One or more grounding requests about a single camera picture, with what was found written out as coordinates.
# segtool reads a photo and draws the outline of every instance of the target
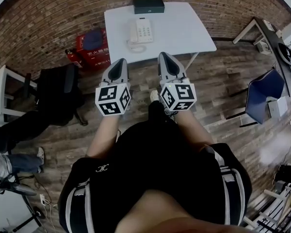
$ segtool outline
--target white corded telephone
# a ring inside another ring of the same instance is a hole
[[[140,43],[149,42],[153,42],[150,20],[141,18],[131,23],[130,40],[127,41],[129,50],[137,53],[144,52],[146,50],[146,46],[140,45]]]

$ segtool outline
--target black t-shirt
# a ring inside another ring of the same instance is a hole
[[[247,205],[249,176],[227,144],[211,147],[239,171]],[[59,199],[62,227],[69,193],[90,178],[95,233],[113,233],[146,190],[171,195],[193,217],[224,224],[225,193],[218,162],[207,151],[192,149],[177,124],[138,123],[119,137],[107,159],[81,158],[72,167]]]

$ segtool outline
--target red box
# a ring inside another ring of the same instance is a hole
[[[106,29],[103,28],[101,31],[103,34],[102,46],[95,50],[83,49],[84,34],[77,37],[77,52],[87,62],[91,70],[106,69],[111,64]]]

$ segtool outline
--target person's arm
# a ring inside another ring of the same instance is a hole
[[[179,111],[175,118],[181,132],[190,145],[201,149],[205,145],[214,144],[212,136],[199,123],[192,111]]]
[[[87,157],[104,158],[116,141],[120,115],[105,116],[94,136],[91,146],[86,152]]]

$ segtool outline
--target person's neck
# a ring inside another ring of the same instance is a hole
[[[118,223],[115,233],[143,233],[178,217],[191,217],[175,199],[158,190],[147,190]]]

